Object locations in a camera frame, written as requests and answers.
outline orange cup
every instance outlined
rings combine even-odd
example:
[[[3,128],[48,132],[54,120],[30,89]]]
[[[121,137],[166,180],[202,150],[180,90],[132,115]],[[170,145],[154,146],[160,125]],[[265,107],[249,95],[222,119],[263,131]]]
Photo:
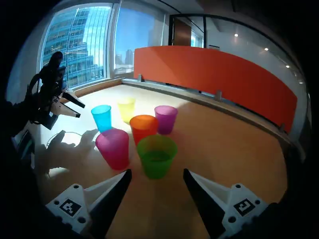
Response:
[[[153,116],[139,115],[130,120],[130,126],[134,142],[137,145],[141,139],[157,133],[158,120]]]

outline window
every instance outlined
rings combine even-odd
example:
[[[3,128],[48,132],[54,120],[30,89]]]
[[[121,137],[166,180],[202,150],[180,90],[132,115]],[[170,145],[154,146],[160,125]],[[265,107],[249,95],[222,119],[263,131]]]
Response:
[[[61,51],[70,88],[133,72],[136,48],[167,44],[168,19],[155,6],[129,0],[62,10],[48,27],[40,67]]]
[[[191,47],[204,47],[204,38],[197,36],[193,31],[191,35]]]
[[[42,67],[56,51],[67,67],[64,81],[72,88],[106,77],[104,42],[110,6],[70,8],[57,13],[44,43]]]
[[[158,9],[133,2],[123,2],[115,34],[115,74],[134,70],[136,48],[160,46],[165,14]]]

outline yellow cup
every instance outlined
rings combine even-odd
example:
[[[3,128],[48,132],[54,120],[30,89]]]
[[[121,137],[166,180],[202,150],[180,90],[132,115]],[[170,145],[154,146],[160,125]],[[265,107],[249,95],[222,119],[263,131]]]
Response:
[[[134,116],[135,99],[134,98],[121,98],[117,101],[118,108],[120,109],[122,120],[129,123]]]

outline skyscraper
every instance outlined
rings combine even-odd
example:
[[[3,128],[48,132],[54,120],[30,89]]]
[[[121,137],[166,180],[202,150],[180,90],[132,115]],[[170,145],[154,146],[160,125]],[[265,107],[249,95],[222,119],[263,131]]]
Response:
[[[115,56],[115,64],[118,64],[118,65],[122,65],[123,64],[122,54],[117,54]]]
[[[128,49],[125,54],[125,64],[126,65],[133,65],[133,51]]]
[[[68,87],[102,79],[103,45],[109,7],[71,9],[54,16],[45,41],[43,66],[56,51],[63,53]]]

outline green cup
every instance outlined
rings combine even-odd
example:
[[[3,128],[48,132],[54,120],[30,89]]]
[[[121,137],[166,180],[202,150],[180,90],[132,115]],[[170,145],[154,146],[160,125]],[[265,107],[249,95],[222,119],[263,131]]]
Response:
[[[177,154],[173,140],[163,135],[150,135],[137,145],[144,172],[149,178],[163,178]]]

